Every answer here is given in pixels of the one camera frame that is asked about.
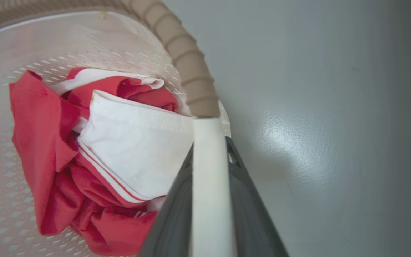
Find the red trim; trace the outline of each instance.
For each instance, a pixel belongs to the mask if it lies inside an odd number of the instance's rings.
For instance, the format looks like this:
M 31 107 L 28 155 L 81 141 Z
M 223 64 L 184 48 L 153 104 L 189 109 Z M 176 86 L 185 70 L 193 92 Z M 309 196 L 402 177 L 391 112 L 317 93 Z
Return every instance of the red trim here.
M 90 158 L 90 159 L 93 160 L 93 158 L 92 158 L 80 145 L 79 145 L 78 147 L 88 156 L 88 158 Z M 132 198 L 134 198 L 135 200 L 138 200 L 138 201 L 142 201 L 142 202 L 146 202 L 146 201 L 147 201 L 147 200 L 139 199 L 139 198 L 135 197 L 134 195 L 132 195 L 126 188 L 124 188 L 124 186 L 122 186 L 122 185 L 120 184 L 120 182 L 117 181 L 117 179 L 114 178 L 114 176 L 112 176 L 112 174 L 109 173 L 109 171 L 107 171 L 107 170 L 106 170 L 103 166 L 101 166 L 98 162 L 95 161 L 95 163 L 96 163 L 101 169 L 103 169 L 109 176 L 111 176 L 111 178 L 120 186 L 120 188 L 123 189 L 124 192 L 126 192 L 127 194 L 129 194 Z

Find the clothes pile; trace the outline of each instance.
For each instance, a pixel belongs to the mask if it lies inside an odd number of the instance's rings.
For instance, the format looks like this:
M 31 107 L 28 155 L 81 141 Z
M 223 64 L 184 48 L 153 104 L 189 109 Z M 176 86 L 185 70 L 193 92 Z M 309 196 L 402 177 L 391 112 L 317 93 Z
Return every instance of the clothes pile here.
M 53 86 L 28 70 L 9 85 L 41 234 L 70 226 L 96 254 L 137 254 L 193 143 L 184 97 L 163 85 L 90 68 Z

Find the red fabric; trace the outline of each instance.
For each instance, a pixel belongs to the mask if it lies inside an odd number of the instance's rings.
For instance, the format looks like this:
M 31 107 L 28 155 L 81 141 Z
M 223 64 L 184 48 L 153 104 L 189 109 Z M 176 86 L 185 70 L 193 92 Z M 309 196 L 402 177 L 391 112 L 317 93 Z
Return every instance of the red fabric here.
M 71 133 L 79 115 L 88 117 L 93 89 L 168 110 L 178 106 L 166 89 L 134 86 L 136 82 L 123 77 L 99 80 L 73 90 L 67 101 L 32 71 L 9 85 L 15 122 L 12 141 L 33 193 L 39 233 L 55 235 L 71 226 L 96 254 L 133 255 L 139 251 L 156 213 L 134 218 L 138 211 L 146 211 L 146 203 L 122 199 L 78 154 Z

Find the perforated plastic basket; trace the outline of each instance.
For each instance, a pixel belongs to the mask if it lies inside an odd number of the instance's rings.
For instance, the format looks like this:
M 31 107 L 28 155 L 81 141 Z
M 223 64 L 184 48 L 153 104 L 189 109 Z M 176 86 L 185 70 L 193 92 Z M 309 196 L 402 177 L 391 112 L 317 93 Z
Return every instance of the perforated plastic basket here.
M 198 166 L 195 172 L 214 171 L 203 172 L 203 185 L 196 189 L 196 200 L 210 199 L 210 195 L 201 195 L 201 190 L 204 192 L 211 184 L 215 188 L 213 197 L 222 199 L 222 207 L 209 215 L 214 224 L 207 225 L 201 217 L 196 217 L 196 228 L 199 231 L 204 226 L 202 229 L 207 230 L 230 223 L 223 137 L 230 136 L 229 120 L 218 104 L 203 54 L 162 3 L 153 0 L 2 0 L 0 257 L 94 256 L 85 241 L 70 229 L 56 236 L 39 235 L 33 198 L 11 141 L 14 123 L 8 83 L 17 81 L 26 70 L 33 70 L 47 85 L 52 85 L 64 80 L 75 67 L 153 75 L 164 79 L 172 93 L 188 95 L 191 113 L 198 117 L 194 124 L 194 162 Z M 197 208 L 203 214 L 208 212 L 206 206 Z M 230 232 L 221 234 L 229 239 Z M 227 248 L 229 241 L 217 237 L 213 240 L 217 241 L 218 249 Z M 207 241 L 205 237 L 196 238 Z

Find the dark gray plastic part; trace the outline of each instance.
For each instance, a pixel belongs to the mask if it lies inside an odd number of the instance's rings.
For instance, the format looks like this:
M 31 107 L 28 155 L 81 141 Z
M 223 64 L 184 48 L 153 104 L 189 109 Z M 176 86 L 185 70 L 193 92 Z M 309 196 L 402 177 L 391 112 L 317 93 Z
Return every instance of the dark gray plastic part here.
M 288 257 L 233 141 L 226 138 L 237 254 Z M 192 158 L 190 149 L 138 257 L 187 257 L 191 230 Z

